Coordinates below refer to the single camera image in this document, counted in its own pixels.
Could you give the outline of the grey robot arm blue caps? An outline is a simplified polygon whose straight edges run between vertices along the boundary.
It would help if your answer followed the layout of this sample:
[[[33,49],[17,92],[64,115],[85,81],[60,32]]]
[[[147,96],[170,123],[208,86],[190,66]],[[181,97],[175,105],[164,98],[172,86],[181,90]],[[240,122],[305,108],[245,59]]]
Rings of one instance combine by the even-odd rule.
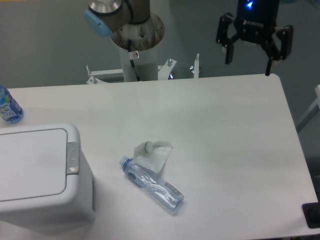
[[[267,76],[273,62],[291,54],[294,28],[277,27],[279,5],[278,0],[239,0],[236,15],[227,12],[219,18],[215,41],[226,49],[226,64],[233,60],[237,40],[261,46],[268,56]],[[164,24],[151,13],[148,0],[91,0],[83,15],[98,36],[125,50],[134,71],[133,54],[155,48],[164,38]]]

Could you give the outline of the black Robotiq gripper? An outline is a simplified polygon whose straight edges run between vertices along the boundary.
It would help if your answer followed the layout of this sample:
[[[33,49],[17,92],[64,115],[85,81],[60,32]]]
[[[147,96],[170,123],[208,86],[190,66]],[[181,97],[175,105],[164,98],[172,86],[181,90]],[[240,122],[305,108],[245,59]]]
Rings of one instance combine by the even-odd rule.
[[[276,18],[279,9],[278,0],[239,0],[237,3],[236,17],[230,12],[219,18],[216,42],[221,44],[225,50],[225,64],[233,61],[234,43],[241,39],[249,43],[258,44],[257,35],[267,40],[275,32],[275,36],[280,41],[280,49],[271,37],[271,41],[266,41],[266,53],[268,62],[265,75],[271,74],[273,62],[285,60],[292,51],[294,27],[276,27]],[[236,33],[228,37],[229,26],[233,24]]]

